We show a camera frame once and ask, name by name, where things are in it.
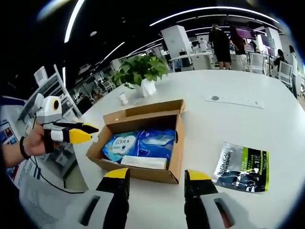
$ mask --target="black cable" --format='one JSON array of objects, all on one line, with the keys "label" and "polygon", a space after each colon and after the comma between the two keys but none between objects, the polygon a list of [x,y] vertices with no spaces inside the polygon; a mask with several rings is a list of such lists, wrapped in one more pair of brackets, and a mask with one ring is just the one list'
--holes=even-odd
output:
[{"label": "black cable", "polygon": [[[36,115],[35,115],[35,118],[34,118],[34,123],[33,123],[33,127],[32,129],[34,129],[34,126],[35,126],[35,122],[36,122]],[[69,194],[82,194],[84,192],[69,192],[69,191],[66,191],[60,187],[57,187],[56,185],[52,184],[50,181],[48,181],[41,173],[41,169],[39,168],[38,166],[38,163],[37,163],[37,160],[36,160],[36,157],[34,156],[34,159],[35,159],[35,162],[33,161],[33,159],[30,157],[31,161],[36,165],[36,168],[38,169],[38,172],[39,172],[39,175],[47,182],[49,183],[50,185],[52,185],[53,187],[57,188],[58,190],[60,191],[63,191],[63,192],[66,192],[66,193],[69,193]]]},{"label": "black cable", "polygon": [[[38,166],[38,164],[37,164],[36,157],[34,157],[36,163],[32,160],[32,158],[30,158],[30,159],[31,159],[31,161],[36,165],[36,167],[37,167],[38,169],[40,169],[39,166]],[[39,174],[40,174],[40,176],[41,176],[47,183],[49,183],[50,185],[52,185],[53,187],[57,188],[57,189],[60,190],[60,191],[63,191],[63,192],[69,193],[69,194],[82,194],[82,193],[84,193],[84,192],[69,192],[69,191],[66,191],[66,190],[64,190],[64,189],[62,189],[62,188],[60,188],[60,187],[57,187],[56,185],[52,184],[51,182],[49,182],[49,181],[42,175],[42,173],[41,173],[40,170],[39,170]]]}]

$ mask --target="blue package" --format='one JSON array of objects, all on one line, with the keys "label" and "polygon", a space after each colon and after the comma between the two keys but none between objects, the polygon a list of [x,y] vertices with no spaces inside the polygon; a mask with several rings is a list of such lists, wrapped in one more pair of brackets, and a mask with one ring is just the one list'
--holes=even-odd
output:
[{"label": "blue package", "polygon": [[141,131],[115,134],[103,147],[102,152],[114,162],[118,162],[123,156],[138,156],[138,136]]},{"label": "blue package", "polygon": [[138,156],[161,157],[170,160],[174,141],[174,130],[144,130],[139,135]]}]

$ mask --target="potted plant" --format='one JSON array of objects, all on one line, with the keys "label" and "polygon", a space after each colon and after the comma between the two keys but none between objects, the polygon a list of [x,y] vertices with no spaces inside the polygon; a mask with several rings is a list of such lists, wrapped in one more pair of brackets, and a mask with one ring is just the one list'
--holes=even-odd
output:
[{"label": "potted plant", "polygon": [[154,82],[167,74],[165,62],[159,57],[149,54],[135,56],[126,60],[113,76],[114,83],[130,89],[136,89],[141,96],[149,96],[156,92]]}]

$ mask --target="human hand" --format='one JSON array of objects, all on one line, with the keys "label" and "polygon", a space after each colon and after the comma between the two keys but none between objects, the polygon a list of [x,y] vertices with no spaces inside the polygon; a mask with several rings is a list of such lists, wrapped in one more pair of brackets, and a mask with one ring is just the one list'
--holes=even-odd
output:
[{"label": "human hand", "polygon": [[[43,142],[44,130],[42,125],[36,124],[30,134],[24,138],[24,151],[29,156],[40,156],[46,153]],[[54,148],[59,146],[58,142],[54,142]]]}]

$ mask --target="person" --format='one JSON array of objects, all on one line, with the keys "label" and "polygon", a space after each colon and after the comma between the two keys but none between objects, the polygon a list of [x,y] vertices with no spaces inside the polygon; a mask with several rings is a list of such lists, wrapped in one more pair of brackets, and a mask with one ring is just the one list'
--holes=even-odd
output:
[{"label": "person", "polygon": [[231,55],[228,36],[218,28],[218,25],[213,24],[212,30],[209,33],[209,42],[214,46],[214,52],[219,63],[219,68],[230,69]]},{"label": "person", "polygon": [[200,38],[199,43],[200,43],[200,51],[206,52],[206,50],[208,49],[207,42],[203,38]]},{"label": "person", "polygon": [[102,90],[103,92],[106,91],[106,88],[105,88],[105,86],[102,84],[102,81],[101,81],[101,80],[99,80],[98,87],[101,88],[101,90]]},{"label": "person", "polygon": [[19,228],[38,228],[24,211],[19,202],[19,190],[6,174],[6,168],[14,167],[29,156],[40,156],[45,154],[43,143],[44,130],[41,125],[36,124],[30,134],[23,139],[22,145],[17,142],[13,145],[2,145],[0,148],[0,179],[1,179],[1,194],[3,201],[2,219],[10,222],[10,226]]},{"label": "person", "polygon": [[292,45],[289,46],[290,53],[287,58],[288,64],[292,66],[292,88],[291,92],[294,94],[295,98],[297,98],[296,87],[295,87],[295,78],[297,76],[297,60],[295,55],[295,49]]},{"label": "person", "polygon": [[277,58],[276,58],[276,60],[274,61],[274,66],[277,67],[277,72],[278,72],[279,69],[280,69],[280,61],[283,61],[283,62],[287,63],[287,61],[285,60],[283,51],[280,50],[280,49],[278,49],[278,50],[277,50]]},{"label": "person", "polygon": [[255,44],[255,42],[252,40],[250,41],[250,44],[253,46],[254,52],[256,52],[257,45]]},{"label": "person", "polygon": [[84,94],[82,92],[80,92],[80,94],[78,95],[77,99],[82,99],[84,97]]},{"label": "person", "polygon": [[238,35],[235,26],[230,26],[230,35],[230,44],[235,48],[237,70],[246,71],[247,56],[244,50],[244,40]]}]

